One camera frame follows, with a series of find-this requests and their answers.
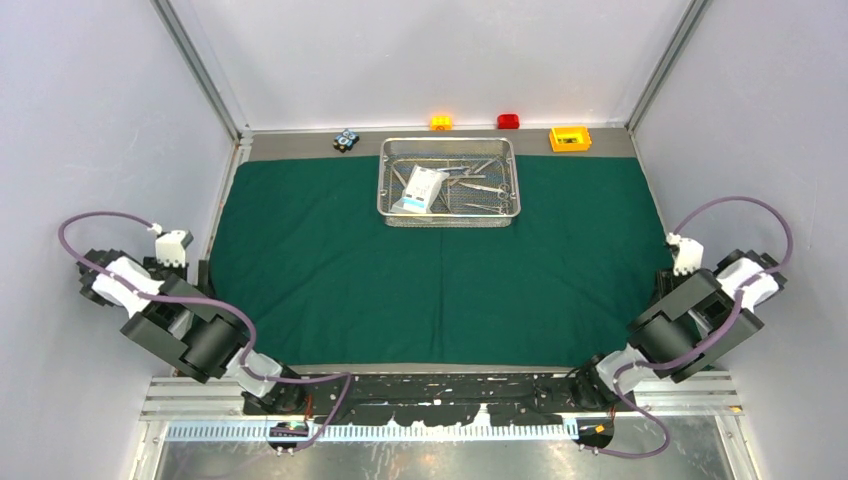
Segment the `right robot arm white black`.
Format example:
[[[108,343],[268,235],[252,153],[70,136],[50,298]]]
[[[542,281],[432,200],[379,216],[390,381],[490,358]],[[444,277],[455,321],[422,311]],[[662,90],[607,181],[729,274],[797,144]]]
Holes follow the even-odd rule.
[[[571,403],[604,410],[644,381],[680,383],[706,369],[763,329],[755,308],[785,289],[778,266],[766,253],[734,250],[714,270],[658,271],[652,303],[628,325],[625,347],[577,369]]]

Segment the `metal mesh tray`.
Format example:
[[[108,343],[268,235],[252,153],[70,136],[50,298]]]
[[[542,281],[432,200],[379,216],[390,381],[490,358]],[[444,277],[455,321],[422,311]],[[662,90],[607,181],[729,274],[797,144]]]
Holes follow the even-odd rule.
[[[391,213],[400,199],[415,165],[447,172],[430,214]],[[521,212],[516,155],[513,144],[497,137],[396,137],[385,140],[380,150],[377,211],[390,227],[500,228],[511,225]],[[459,185],[468,182],[501,187],[510,197]],[[508,203],[512,215],[476,215],[464,203],[498,205]]]

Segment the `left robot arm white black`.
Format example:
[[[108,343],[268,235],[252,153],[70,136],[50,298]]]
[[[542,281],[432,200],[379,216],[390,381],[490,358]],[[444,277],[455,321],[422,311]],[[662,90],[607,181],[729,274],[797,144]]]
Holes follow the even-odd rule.
[[[178,373],[202,384],[231,379],[242,389],[248,415],[293,414],[307,404],[305,385],[283,363],[251,351],[245,323],[213,306],[185,280],[184,268],[142,264],[121,250],[90,250],[77,263],[80,293],[102,306],[122,307],[121,333]]]

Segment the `green surgical cloth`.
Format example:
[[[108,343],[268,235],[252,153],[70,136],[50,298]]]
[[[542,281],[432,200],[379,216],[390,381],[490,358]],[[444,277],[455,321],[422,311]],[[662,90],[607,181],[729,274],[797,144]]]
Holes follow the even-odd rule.
[[[216,296],[292,365],[570,367],[620,349],[672,264],[633,158],[521,156],[505,228],[393,228],[373,157],[249,162],[210,259]]]

